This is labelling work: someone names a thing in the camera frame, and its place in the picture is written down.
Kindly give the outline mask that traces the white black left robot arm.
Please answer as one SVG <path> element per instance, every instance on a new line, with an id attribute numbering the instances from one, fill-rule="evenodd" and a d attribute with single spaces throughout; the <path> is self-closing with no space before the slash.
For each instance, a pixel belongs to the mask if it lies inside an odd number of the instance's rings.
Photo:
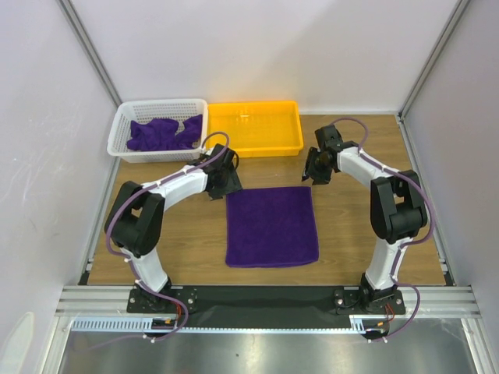
<path id="1" fill-rule="evenodd" d="M 215 200 L 241 191 L 238 167 L 239 155 L 217 144 L 171 175 L 121 186 L 104 224 L 106 246 L 129 264 L 136 286 L 145 294 L 144 302 L 155 312 L 180 304 L 157 254 L 165 212 L 204 192 Z"/>

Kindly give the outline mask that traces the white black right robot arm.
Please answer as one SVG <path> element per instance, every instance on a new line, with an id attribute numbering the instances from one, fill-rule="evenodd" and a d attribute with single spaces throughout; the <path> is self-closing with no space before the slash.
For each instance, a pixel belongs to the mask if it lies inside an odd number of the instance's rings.
<path id="1" fill-rule="evenodd" d="M 395 299 L 406 248 L 428 222 L 419 176 L 383 165 L 359 144 L 344 141 L 333 124 L 316 130 L 315 137 L 317 146 L 309 149 L 303 181 L 326 185 L 333 173 L 342 172 L 369 189 L 370 224 L 377 240 L 354 305 L 378 313 Z"/>

